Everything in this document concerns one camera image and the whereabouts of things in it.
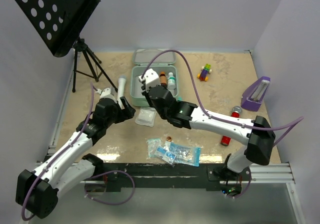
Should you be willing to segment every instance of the container lid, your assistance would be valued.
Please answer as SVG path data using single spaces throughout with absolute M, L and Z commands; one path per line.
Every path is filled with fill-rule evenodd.
M 161 49 L 138 49 L 134 52 L 132 62 L 136 65 L 147 65 L 158 53 L 162 52 Z M 160 55 L 152 65 L 173 65 L 176 61 L 175 52 L 167 52 Z

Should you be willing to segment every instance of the red flashlight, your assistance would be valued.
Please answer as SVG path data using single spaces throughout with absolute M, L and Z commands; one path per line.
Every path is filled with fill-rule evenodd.
M 242 113 L 242 108 L 240 106 L 234 106 L 232 108 L 232 114 L 231 116 L 234 118 L 239 118 L 240 114 Z M 223 146 L 229 146 L 231 138 L 227 136 L 223 136 L 221 139 L 220 144 Z

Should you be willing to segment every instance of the black perforated panel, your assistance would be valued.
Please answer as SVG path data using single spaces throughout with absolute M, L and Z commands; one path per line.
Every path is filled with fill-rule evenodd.
M 47 47 L 65 56 L 100 0 L 15 0 Z

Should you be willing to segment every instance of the bottle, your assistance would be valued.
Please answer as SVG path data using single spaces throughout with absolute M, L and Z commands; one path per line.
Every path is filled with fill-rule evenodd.
M 176 78 L 174 77 L 174 74 L 172 72 L 170 72 L 168 77 L 168 84 L 167 84 L 167 88 L 168 90 L 174 90 L 176 89 Z
M 167 87 L 167 78 L 166 78 L 166 74 L 165 72 L 160 72 L 160 76 L 159 76 L 159 79 L 160 79 L 160 84 L 163 86 L 163 87 Z

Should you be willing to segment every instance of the tabletop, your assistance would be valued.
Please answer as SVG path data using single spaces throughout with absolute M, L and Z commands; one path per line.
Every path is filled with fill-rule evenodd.
M 132 68 L 135 66 L 131 61 L 133 53 L 97 52 L 95 54 L 102 60 L 102 67 L 116 85 L 118 85 L 119 76 L 126 75 L 124 95 L 131 104 L 130 78 Z M 204 107 L 210 111 L 230 115 L 233 106 L 240 105 L 243 91 L 257 80 L 250 53 L 183 54 L 190 64 L 200 99 Z M 201 66 L 205 64 L 210 64 L 212 69 L 207 82 L 197 79 Z M 184 101 L 198 104 L 187 67 L 178 55 L 175 66 L 178 70 L 179 96 Z M 90 73 L 83 55 L 78 61 L 78 70 Z M 110 86 L 103 75 L 96 83 L 94 79 L 77 74 L 76 92 L 70 93 L 65 106 L 63 123 L 56 145 L 57 150 L 68 141 L 88 113 L 91 101 L 90 81 L 93 81 L 94 86 L 100 89 Z M 96 104 L 99 95 L 95 94 L 94 98 L 94 104 Z M 220 163 L 224 162 L 229 153 L 234 153 L 242 146 L 234 140 L 231 140 L 228 147 L 222 146 L 220 144 L 221 135 L 203 130 L 175 128 L 162 120 L 158 114 L 153 127 L 137 125 L 135 118 L 139 113 L 139 107 L 135 108 L 137 112 L 133 119 L 112 125 L 107 130 L 107 134 L 85 154 L 92 153 L 104 162 L 159 163 L 161 160 L 148 157 L 147 140 L 161 138 L 164 142 L 166 137 L 170 136 L 176 144 L 201 147 L 200 163 Z M 255 119 L 257 115 L 269 120 L 264 103 L 257 112 L 243 110 L 240 117 Z M 270 161 L 280 163 L 277 147 L 273 149 Z

